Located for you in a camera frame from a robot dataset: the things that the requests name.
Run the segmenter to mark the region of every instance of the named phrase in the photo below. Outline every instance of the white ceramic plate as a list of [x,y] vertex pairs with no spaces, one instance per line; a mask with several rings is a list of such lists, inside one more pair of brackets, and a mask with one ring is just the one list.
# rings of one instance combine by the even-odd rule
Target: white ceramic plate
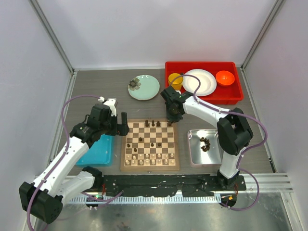
[[[208,71],[202,69],[194,69],[186,72],[185,74],[196,76],[201,81],[201,86],[196,93],[197,96],[206,96],[212,94],[215,91],[217,86],[216,79]],[[189,76],[183,77],[183,87],[188,92],[194,93],[198,85],[199,83],[197,79]]]

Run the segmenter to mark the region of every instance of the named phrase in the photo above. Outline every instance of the blue tray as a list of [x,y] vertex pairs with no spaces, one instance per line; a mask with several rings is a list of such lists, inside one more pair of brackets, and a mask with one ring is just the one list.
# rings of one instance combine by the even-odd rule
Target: blue tray
[[110,166],[113,160],[114,137],[102,135],[92,147],[77,161],[79,167]]

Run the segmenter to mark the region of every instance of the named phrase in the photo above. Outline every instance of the yellow cup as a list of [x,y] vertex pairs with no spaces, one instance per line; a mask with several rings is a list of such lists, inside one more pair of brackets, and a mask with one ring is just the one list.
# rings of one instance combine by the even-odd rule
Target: yellow cup
[[[169,77],[168,77],[168,83],[169,83],[169,85],[170,85],[170,83],[171,83],[176,77],[178,77],[178,76],[180,76],[180,74],[178,74],[178,73],[173,73],[173,74],[169,75]],[[183,84],[183,77],[181,76],[181,77],[177,78],[177,79],[172,83],[171,86],[172,86],[175,90],[181,90],[182,84]]]

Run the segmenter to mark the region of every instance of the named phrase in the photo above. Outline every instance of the light green plate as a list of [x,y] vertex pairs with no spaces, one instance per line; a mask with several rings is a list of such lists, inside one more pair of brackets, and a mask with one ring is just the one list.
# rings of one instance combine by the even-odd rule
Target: light green plate
[[137,100],[150,100],[159,92],[159,82],[153,76],[137,76],[129,82],[128,92]]

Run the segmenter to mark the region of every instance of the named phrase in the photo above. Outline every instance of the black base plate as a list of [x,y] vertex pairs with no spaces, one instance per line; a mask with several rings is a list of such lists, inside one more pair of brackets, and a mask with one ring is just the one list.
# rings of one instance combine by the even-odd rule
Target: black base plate
[[[245,191],[243,176],[235,183],[238,191]],[[174,196],[182,190],[183,197],[213,196],[213,191],[234,191],[234,188],[223,189],[217,181],[217,176],[211,175],[116,175],[104,176],[107,196],[116,196],[123,191],[122,196]]]

